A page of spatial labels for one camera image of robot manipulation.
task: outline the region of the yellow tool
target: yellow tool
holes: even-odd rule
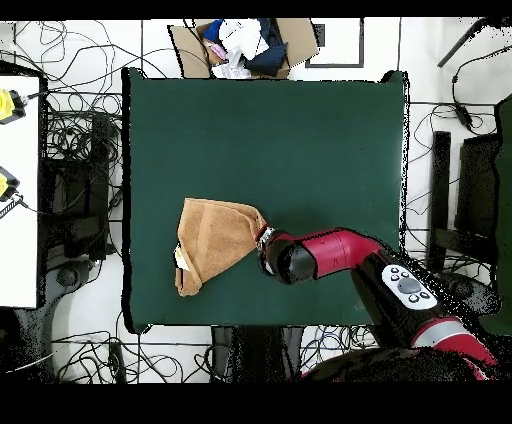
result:
[[[21,97],[16,91],[0,89],[0,125],[23,118],[29,97]]]
[[[0,166],[0,202],[9,200],[19,185],[19,180]]]
[[[12,116],[14,110],[14,102],[12,101],[11,93],[0,89],[0,121]]]

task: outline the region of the brown cloth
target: brown cloth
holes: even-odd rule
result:
[[[185,199],[178,227],[181,253],[190,271],[176,268],[180,296],[193,296],[256,248],[265,225],[259,211],[240,203]]]

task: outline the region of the cardboard box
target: cardboard box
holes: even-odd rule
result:
[[[195,28],[190,29],[169,26],[169,35],[176,47],[183,78],[210,77],[210,71],[206,67],[207,58],[198,39],[201,39],[204,31],[214,20],[195,19]],[[313,24],[309,18],[276,18],[276,21],[283,42],[288,43],[286,49],[287,60],[284,61],[275,78],[251,72],[253,79],[286,79],[291,67],[318,54]]]

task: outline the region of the green mat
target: green mat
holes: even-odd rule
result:
[[[151,80],[125,71],[124,296],[135,330],[371,323],[349,272],[288,287],[262,274],[254,251],[182,298],[171,255],[185,197],[253,205],[295,235],[345,226],[398,248],[402,74],[367,83]]]

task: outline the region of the white table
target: white table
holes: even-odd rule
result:
[[[0,88],[25,96],[39,91],[39,79],[0,76]],[[32,209],[38,207],[38,102],[29,102],[25,117],[0,125],[0,166],[20,181],[18,191]],[[0,220],[0,306],[35,308],[36,293],[37,213],[18,205]]]

